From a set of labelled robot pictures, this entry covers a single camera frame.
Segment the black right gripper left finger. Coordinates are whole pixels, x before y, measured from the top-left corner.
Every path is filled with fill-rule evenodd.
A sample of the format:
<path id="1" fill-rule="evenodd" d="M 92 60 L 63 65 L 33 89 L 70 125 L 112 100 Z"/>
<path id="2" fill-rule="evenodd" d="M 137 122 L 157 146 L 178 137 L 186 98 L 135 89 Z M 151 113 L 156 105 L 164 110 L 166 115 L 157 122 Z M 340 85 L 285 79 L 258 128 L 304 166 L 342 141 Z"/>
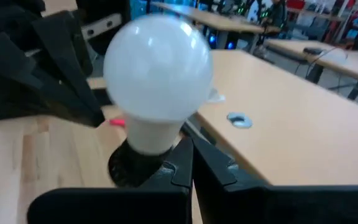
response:
<path id="1" fill-rule="evenodd" d="M 27 222 L 191 223 L 193 141 L 182 139 L 162 167 L 136 188 L 60 188 L 34 199 Z"/>

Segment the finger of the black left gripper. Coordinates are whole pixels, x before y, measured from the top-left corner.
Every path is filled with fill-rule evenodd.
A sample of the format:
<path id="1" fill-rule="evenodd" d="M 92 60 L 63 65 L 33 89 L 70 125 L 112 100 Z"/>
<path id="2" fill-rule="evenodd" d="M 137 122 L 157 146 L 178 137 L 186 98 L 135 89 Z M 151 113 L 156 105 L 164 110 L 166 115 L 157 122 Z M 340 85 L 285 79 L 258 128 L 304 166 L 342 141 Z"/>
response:
<path id="1" fill-rule="evenodd" d="M 42 59 L 37 78 L 51 110 L 63 119 L 97 127 L 104 115 L 87 82 L 93 71 L 90 56 L 77 19 L 61 11 L 31 23 Z"/>
<path id="2" fill-rule="evenodd" d="M 69 105 L 67 89 L 0 33 L 0 120 L 39 114 L 73 120 Z"/>

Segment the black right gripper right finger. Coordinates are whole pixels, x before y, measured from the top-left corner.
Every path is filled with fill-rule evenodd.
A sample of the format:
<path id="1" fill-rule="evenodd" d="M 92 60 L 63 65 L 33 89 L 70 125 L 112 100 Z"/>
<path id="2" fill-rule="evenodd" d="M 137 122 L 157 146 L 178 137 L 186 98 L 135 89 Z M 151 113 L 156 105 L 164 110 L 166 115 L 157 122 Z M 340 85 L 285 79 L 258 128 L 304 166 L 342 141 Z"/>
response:
<path id="1" fill-rule="evenodd" d="M 271 185 L 207 141 L 193 144 L 205 223 L 358 223 L 358 185 Z"/>

